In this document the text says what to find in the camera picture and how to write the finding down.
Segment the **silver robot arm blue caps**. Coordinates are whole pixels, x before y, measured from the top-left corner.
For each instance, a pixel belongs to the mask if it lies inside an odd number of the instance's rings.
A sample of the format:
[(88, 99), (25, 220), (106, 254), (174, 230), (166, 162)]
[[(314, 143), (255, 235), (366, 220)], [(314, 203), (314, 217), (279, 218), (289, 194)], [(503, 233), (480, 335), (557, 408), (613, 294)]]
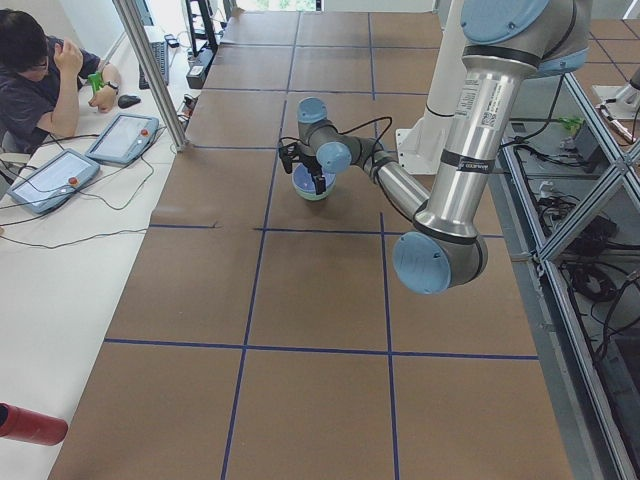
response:
[(488, 252), (474, 216), (493, 172), (521, 83), (579, 69), (587, 58), (589, 1), (465, 1), (457, 26), (464, 82), (432, 189), (426, 189), (377, 140), (340, 133), (324, 102), (298, 105), (298, 141), (288, 151), (316, 190), (324, 174), (361, 168), (414, 226), (393, 250), (399, 280), (418, 294), (466, 284), (484, 270)]

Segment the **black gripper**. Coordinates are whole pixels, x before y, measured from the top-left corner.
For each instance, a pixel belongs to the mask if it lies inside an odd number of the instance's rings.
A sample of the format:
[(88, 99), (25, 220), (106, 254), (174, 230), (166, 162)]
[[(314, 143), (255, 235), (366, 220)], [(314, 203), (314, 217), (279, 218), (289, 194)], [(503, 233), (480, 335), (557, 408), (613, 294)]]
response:
[(326, 178), (323, 173), (322, 167), (319, 164), (316, 154), (307, 145), (303, 143), (298, 144), (299, 160), (306, 167), (309, 173), (312, 175), (312, 180), (316, 194), (322, 193), (322, 188), (326, 188)]

